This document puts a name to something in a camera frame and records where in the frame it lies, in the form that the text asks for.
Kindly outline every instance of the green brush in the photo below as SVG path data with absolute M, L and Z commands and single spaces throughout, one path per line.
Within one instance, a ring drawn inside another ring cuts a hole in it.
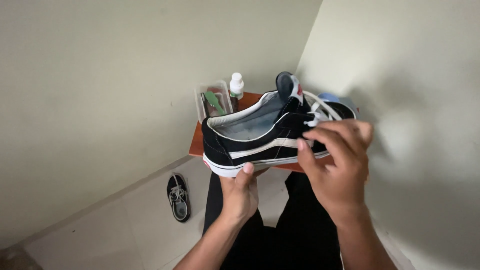
M 220 104 L 218 103 L 218 98 L 215 96 L 215 94 L 212 92 L 212 91 L 206 91 L 204 93 L 205 95 L 205 98 L 207 99 L 208 103 L 210 103 L 210 105 L 212 105 L 213 107 L 215 107 L 216 111 L 218 111 L 218 113 L 220 115 L 224 115 L 225 112 L 223 111 L 222 107 L 220 106 Z

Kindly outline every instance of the shoelace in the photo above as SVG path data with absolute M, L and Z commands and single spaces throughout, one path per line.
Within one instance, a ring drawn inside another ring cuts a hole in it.
M 308 91 L 303 91 L 304 95 L 307 95 L 315 100 L 315 103 L 311 107 L 311 111 L 308 113 L 311 113 L 315 116 L 315 118 L 311 121 L 304 121 L 303 123 L 305 125 L 315 127 L 318 125 L 319 122 L 321 121 L 331 121 L 333 120 L 332 118 L 335 118 L 335 120 L 342 120 L 342 118 L 338 115 L 336 111 L 332 109 L 332 107 L 328 106 L 323 100 L 321 100 L 319 97 L 317 97 L 315 94 L 312 94 Z M 325 113 L 322 110 L 317 111 L 317 109 L 322 106 L 325 110 L 327 110 L 329 116 L 325 115 Z
M 173 175 L 173 178 L 175 179 L 175 183 L 177 184 L 177 186 L 174 186 L 173 188 L 170 189 L 170 194 L 168 195 L 168 198 L 170 199 L 171 202 L 178 200 L 181 196 L 183 196 L 186 193 L 183 190 L 183 188 L 179 185 L 179 182 L 177 181 L 177 177 Z

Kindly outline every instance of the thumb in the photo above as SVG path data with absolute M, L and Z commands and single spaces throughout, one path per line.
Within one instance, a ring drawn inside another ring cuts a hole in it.
M 321 172 L 321 169 L 316 163 L 317 160 L 310 146 L 302 138 L 297 139 L 297 145 L 298 145 L 297 155 L 298 155 L 298 161 L 299 161 L 300 167 L 307 174 L 307 176 L 309 176 L 309 178 L 311 176 L 318 175 Z
M 243 168 L 237 173 L 237 177 L 235 177 L 235 182 L 241 187 L 248 187 L 248 185 L 252 182 L 254 170 L 255 167 L 252 163 L 245 163 Z

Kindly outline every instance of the sneaker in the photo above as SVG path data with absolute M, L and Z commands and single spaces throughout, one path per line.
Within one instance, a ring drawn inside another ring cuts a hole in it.
M 204 163 L 216 174 L 235 177 L 246 162 L 255 170 L 297 162 L 297 138 L 320 121 L 355 118 L 338 102 L 324 102 L 302 91 L 289 72 L 276 78 L 276 91 L 266 92 L 251 107 L 202 122 Z M 310 106 L 306 101 L 313 100 Z M 307 140 L 316 158 L 328 155 L 325 145 Z
M 168 180 L 167 195 L 172 207 L 173 217 L 184 223 L 190 218 L 190 200 L 188 199 L 187 183 L 183 176 L 178 173 Z

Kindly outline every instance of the white wall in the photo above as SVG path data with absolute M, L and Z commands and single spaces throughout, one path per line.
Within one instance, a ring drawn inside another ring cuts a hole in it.
M 187 155 L 197 83 L 274 89 L 320 3 L 1 1 L 0 247 Z
M 480 2 L 325 0 L 297 69 L 375 122 L 367 202 L 417 269 L 480 269 Z

